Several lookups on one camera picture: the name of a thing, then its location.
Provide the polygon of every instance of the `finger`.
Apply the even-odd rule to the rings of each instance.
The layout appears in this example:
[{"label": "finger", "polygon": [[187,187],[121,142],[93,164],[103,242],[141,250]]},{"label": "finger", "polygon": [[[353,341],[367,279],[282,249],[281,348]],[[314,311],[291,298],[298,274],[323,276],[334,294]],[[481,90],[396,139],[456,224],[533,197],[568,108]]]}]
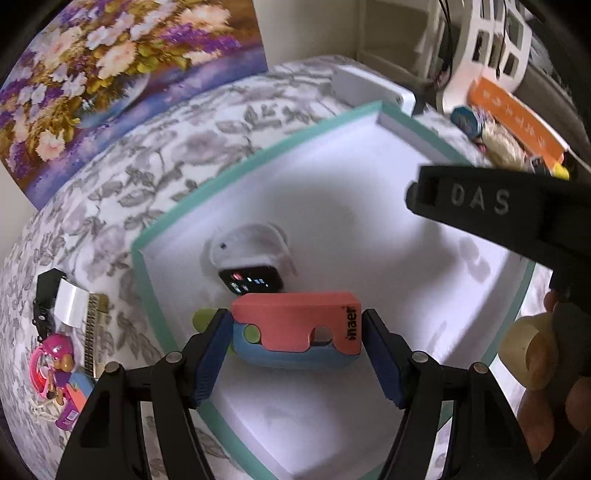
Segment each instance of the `finger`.
[{"label": "finger", "polygon": [[591,377],[581,377],[573,385],[564,403],[566,417],[579,432],[591,427]]},{"label": "finger", "polygon": [[551,313],[554,311],[557,302],[558,293],[555,290],[550,290],[544,297],[544,308]]},{"label": "finger", "polygon": [[542,391],[526,390],[519,404],[517,421],[536,462],[554,437],[554,417]]}]

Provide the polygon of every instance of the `yellow object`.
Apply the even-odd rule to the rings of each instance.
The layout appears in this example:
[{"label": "yellow object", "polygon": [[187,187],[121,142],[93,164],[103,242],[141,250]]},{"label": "yellow object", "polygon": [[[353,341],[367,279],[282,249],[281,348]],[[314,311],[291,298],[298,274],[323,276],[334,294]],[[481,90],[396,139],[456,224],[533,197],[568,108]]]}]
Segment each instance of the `yellow object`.
[{"label": "yellow object", "polygon": [[203,333],[207,330],[209,323],[215,316],[217,309],[199,309],[193,315],[193,326],[199,333]]},{"label": "yellow object", "polygon": [[564,168],[560,163],[555,163],[552,167],[552,176],[557,179],[570,180],[569,171]]},{"label": "yellow object", "polygon": [[517,320],[499,346],[499,358],[525,388],[541,390],[546,387],[558,364],[552,314]]},{"label": "yellow object", "polygon": [[244,339],[248,343],[259,343],[261,341],[261,331],[256,325],[247,325],[244,328]]}]

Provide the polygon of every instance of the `white flowers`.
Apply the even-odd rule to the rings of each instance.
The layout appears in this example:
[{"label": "white flowers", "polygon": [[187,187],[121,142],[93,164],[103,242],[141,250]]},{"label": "white flowers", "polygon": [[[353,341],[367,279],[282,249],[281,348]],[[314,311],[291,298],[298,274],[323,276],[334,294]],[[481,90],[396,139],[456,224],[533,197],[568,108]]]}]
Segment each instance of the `white flowers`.
[{"label": "white flowers", "polygon": [[44,83],[40,83],[39,85],[37,85],[37,88],[35,90],[33,90],[33,93],[31,94],[31,103],[33,105],[36,105],[37,103],[41,103],[43,101],[43,99],[45,98],[46,90],[47,90],[47,85],[45,85]]},{"label": "white flowers", "polygon": [[21,88],[21,91],[18,92],[18,99],[17,103],[19,105],[24,105],[31,99],[31,94],[33,93],[33,87],[27,85],[26,87]]},{"label": "white flowers", "polygon": [[122,13],[112,27],[106,28],[101,25],[96,30],[90,32],[86,37],[86,46],[95,50],[100,45],[110,47],[117,38],[134,24],[135,17],[127,12]]},{"label": "white flowers", "polygon": [[191,24],[205,31],[224,30],[228,27],[230,12],[217,5],[201,5],[193,9],[186,8],[180,14],[181,24]]},{"label": "white flowers", "polygon": [[82,95],[85,90],[85,85],[88,79],[84,73],[79,73],[76,78],[72,79],[69,77],[64,84],[61,86],[64,95],[68,98],[74,98],[75,96]]},{"label": "white flowers", "polygon": [[172,15],[176,8],[177,6],[174,2],[167,2],[162,4],[159,9],[148,12],[142,23],[134,25],[129,29],[131,39],[138,40],[150,33],[156,25]]},{"label": "white flowers", "polygon": [[129,27],[131,27],[134,24],[134,20],[135,17],[132,14],[129,14],[127,12],[123,12],[119,18],[117,20],[115,20],[115,25],[113,25],[113,28],[119,30],[121,33],[123,33],[125,30],[127,30]]},{"label": "white flowers", "polygon": [[29,136],[25,109],[22,106],[17,108],[17,110],[12,114],[12,118],[14,118],[15,122],[14,127],[12,128],[12,131],[14,132],[14,141],[15,143],[24,142]]},{"label": "white flowers", "polygon": [[86,37],[86,46],[89,49],[94,50],[99,45],[102,45],[105,42],[107,36],[108,30],[104,25],[101,25],[99,28],[88,34],[88,36]]},{"label": "white flowers", "polygon": [[16,80],[28,80],[32,76],[33,71],[29,67],[14,67],[6,78],[5,84],[7,85]]},{"label": "white flowers", "polygon": [[56,83],[61,83],[68,78],[68,65],[62,63],[55,72],[51,74],[51,79]]},{"label": "white flowers", "polygon": [[100,68],[98,78],[105,80],[123,73],[134,61],[137,48],[132,41],[111,47],[107,53],[96,62]]},{"label": "white flowers", "polygon": [[78,20],[79,18],[86,17],[88,14],[88,10],[86,8],[80,8],[71,18],[70,22],[73,20]]},{"label": "white flowers", "polygon": [[31,108],[29,109],[29,121],[27,123],[35,123],[37,121],[37,115],[39,115],[40,112],[41,109],[39,108],[39,105],[31,105]]},{"label": "white flowers", "polygon": [[54,70],[60,64],[61,55],[67,52],[81,35],[80,27],[69,28],[64,33],[60,33],[59,29],[54,30],[39,47],[35,59],[42,59],[46,69]]},{"label": "white flowers", "polygon": [[60,131],[57,137],[49,130],[41,132],[41,135],[39,135],[39,145],[35,151],[43,161],[53,160],[64,151],[66,143],[64,142],[63,134],[63,130]]},{"label": "white flowers", "polygon": [[145,24],[145,23],[138,23],[131,27],[129,31],[129,35],[131,36],[132,40],[139,40],[144,35],[147,35],[152,31],[154,25],[152,24]]},{"label": "white flowers", "polygon": [[7,159],[6,159],[6,165],[8,166],[8,168],[10,169],[10,171],[12,173],[14,173],[17,170],[17,159],[14,158],[14,155],[10,155]]},{"label": "white flowers", "polygon": [[191,65],[200,65],[210,60],[218,59],[221,55],[219,50],[207,53],[206,51],[188,51],[184,58],[191,60]]}]

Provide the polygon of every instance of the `blue gripper pad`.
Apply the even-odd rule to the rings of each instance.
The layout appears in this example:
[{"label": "blue gripper pad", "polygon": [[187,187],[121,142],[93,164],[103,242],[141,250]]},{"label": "blue gripper pad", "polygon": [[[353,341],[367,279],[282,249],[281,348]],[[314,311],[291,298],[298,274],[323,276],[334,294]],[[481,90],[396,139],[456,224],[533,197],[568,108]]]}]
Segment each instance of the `blue gripper pad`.
[{"label": "blue gripper pad", "polygon": [[195,369],[195,389],[191,399],[197,407],[212,394],[213,386],[232,341],[233,326],[232,314],[227,310],[218,310],[207,330],[199,334],[209,338],[209,341]]},{"label": "blue gripper pad", "polygon": [[412,399],[412,350],[400,335],[390,333],[374,309],[363,312],[362,340],[384,396],[398,408]]}]

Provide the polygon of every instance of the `floral bedspread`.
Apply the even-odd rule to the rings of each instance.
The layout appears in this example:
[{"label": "floral bedspread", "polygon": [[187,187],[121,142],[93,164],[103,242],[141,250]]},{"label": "floral bedspread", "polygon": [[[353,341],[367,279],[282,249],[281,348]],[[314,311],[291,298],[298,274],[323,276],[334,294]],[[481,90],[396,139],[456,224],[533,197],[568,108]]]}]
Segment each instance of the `floral bedspread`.
[{"label": "floral bedspread", "polygon": [[[177,104],[97,155],[25,227],[0,270],[0,398],[19,451],[40,480],[55,477],[69,434],[53,424],[55,404],[42,402],[28,379],[37,346],[31,319],[39,273],[56,267],[79,286],[107,294],[112,320],[102,340],[108,357],[126,368],[155,363],[163,353],[135,289],[133,241],[225,168],[348,110],[330,94],[332,71],[343,63],[352,61],[318,57],[288,63]],[[427,112],[421,122],[475,164],[485,163],[447,120]],[[540,278],[528,294],[535,305],[547,272]],[[152,475],[166,478],[153,415],[149,408],[143,413]],[[249,478],[195,418],[216,477]]]}]

